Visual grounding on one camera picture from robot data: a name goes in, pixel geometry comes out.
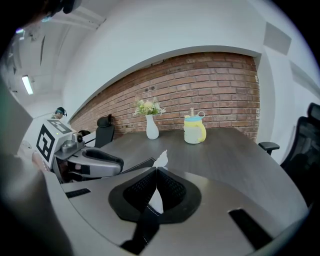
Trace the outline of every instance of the white flowers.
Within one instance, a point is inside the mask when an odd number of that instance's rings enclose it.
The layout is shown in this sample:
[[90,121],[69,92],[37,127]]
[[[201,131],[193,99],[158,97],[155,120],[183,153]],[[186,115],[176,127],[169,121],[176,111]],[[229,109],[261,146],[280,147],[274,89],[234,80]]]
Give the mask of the white flowers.
[[166,112],[165,108],[160,108],[159,102],[157,102],[156,97],[153,98],[152,101],[146,101],[144,102],[143,99],[138,100],[136,102],[136,109],[133,115],[136,114],[142,114],[142,115],[156,115],[156,114],[162,114]]

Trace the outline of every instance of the brick wall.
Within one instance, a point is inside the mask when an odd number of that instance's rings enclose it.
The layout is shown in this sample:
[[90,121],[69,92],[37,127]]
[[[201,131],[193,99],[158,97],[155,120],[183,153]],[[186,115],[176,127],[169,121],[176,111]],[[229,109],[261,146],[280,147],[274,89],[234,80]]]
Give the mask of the brick wall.
[[206,128],[235,127],[256,139],[260,98],[250,56],[204,52],[186,54],[137,70],[107,87],[70,121],[79,130],[95,131],[100,117],[112,114],[114,138],[146,130],[146,118],[133,116],[135,102],[157,97],[166,113],[155,115],[158,129],[183,129],[190,108],[204,111]]

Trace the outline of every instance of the white paper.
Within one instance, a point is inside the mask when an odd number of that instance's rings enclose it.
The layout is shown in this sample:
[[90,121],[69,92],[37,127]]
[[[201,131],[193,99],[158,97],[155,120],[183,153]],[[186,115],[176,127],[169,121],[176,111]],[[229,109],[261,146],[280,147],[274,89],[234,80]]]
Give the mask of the white paper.
[[[159,158],[154,162],[152,167],[165,167],[168,163],[168,157],[167,157],[167,151],[162,152],[162,154],[159,156]],[[160,193],[158,189],[156,189],[151,197],[151,200],[149,201],[149,205],[155,209],[158,213],[163,214],[164,213],[164,206],[162,203],[162,199],[160,196]]]

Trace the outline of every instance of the black chair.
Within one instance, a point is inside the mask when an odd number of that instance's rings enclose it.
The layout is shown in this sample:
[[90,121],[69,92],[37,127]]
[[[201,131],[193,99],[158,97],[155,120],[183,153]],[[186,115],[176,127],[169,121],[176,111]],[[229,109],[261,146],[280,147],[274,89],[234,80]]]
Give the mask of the black chair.
[[111,114],[98,119],[96,124],[98,128],[95,132],[95,148],[101,148],[112,142],[115,134],[115,126],[111,124]]
[[[273,142],[261,142],[259,146],[269,155],[280,148]],[[316,197],[320,170],[320,105],[311,103],[307,117],[298,119],[293,146],[281,167],[310,206]]]

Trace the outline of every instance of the plastic jug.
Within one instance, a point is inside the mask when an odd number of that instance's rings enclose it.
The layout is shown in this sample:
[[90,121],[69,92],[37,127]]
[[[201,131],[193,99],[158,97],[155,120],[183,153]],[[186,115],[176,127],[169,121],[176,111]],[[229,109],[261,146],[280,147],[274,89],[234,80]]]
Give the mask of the plastic jug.
[[189,144],[198,144],[206,139],[207,132],[202,124],[202,118],[205,117],[205,112],[200,111],[194,115],[194,108],[190,108],[190,115],[184,116],[184,140]]

